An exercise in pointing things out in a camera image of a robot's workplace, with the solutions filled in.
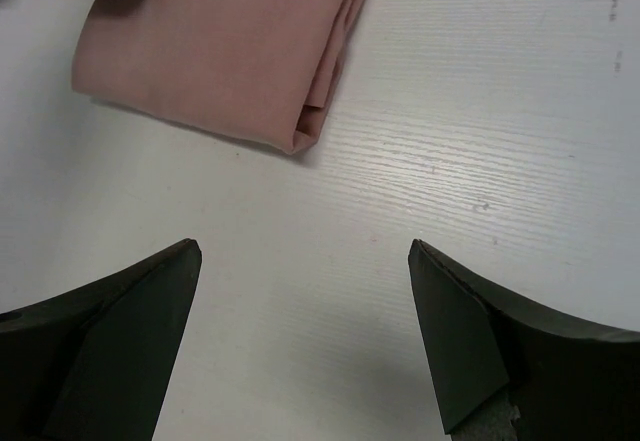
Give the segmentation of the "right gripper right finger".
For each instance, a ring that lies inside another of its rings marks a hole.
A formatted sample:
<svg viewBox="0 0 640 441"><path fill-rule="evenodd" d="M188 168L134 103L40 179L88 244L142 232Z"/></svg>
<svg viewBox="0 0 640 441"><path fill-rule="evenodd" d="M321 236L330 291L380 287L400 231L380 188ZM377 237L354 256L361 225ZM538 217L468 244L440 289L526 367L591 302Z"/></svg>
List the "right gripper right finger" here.
<svg viewBox="0 0 640 441"><path fill-rule="evenodd" d="M444 432L635 440L639 335L535 302L415 240L408 256Z"/></svg>

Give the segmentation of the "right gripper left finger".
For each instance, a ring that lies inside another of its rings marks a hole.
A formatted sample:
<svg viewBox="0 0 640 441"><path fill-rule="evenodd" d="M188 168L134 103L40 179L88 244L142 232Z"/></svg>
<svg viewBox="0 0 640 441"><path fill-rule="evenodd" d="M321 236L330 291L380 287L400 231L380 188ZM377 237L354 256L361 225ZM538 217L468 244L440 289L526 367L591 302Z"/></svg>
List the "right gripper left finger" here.
<svg viewBox="0 0 640 441"><path fill-rule="evenodd" d="M4 440L150 440L196 292L182 240L1 316Z"/></svg>

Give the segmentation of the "pink printed t-shirt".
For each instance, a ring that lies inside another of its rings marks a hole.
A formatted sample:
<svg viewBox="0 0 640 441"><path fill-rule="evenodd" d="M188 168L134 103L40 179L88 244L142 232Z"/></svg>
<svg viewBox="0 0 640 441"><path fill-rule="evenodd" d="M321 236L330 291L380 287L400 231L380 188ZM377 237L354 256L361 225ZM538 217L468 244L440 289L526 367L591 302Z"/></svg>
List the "pink printed t-shirt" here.
<svg viewBox="0 0 640 441"><path fill-rule="evenodd" d="M319 139L366 0L95 0L76 92L287 154Z"/></svg>

